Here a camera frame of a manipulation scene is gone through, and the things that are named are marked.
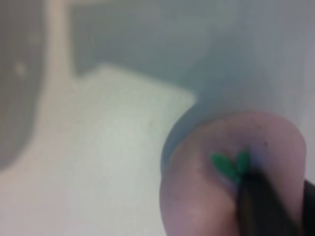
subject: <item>green leaf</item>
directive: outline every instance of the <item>green leaf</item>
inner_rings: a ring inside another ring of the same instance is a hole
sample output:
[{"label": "green leaf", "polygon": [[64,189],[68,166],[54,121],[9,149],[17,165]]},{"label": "green leaf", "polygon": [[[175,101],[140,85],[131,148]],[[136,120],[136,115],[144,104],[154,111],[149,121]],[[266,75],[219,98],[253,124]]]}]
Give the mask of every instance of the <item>green leaf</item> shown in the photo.
[{"label": "green leaf", "polygon": [[245,150],[240,152],[236,157],[236,170],[239,174],[243,175],[251,169],[251,154]]},{"label": "green leaf", "polygon": [[211,161],[217,171],[230,180],[239,183],[240,176],[238,175],[233,162],[227,156],[219,153],[211,155]]}]

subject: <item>white wall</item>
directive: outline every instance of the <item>white wall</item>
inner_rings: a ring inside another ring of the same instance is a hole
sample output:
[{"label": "white wall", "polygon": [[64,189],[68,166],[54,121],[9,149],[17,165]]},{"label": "white wall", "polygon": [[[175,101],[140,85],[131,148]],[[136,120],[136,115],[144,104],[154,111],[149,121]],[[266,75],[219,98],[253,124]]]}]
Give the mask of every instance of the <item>white wall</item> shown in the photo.
[{"label": "white wall", "polygon": [[2,235],[164,235],[160,157],[194,104],[173,144],[203,111],[273,111],[304,132],[315,181],[313,1],[82,2],[47,0],[35,125],[0,172]]}]

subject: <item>light gray background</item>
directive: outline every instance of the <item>light gray background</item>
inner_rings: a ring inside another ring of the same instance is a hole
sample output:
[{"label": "light gray background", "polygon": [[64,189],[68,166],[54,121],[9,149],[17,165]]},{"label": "light gray background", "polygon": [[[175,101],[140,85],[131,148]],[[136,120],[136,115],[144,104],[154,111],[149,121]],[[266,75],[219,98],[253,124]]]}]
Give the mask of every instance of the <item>light gray background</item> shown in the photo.
[{"label": "light gray background", "polygon": [[314,10],[312,0],[1,1],[1,234],[164,235],[161,157],[200,120],[234,111],[294,122],[314,181]]}]

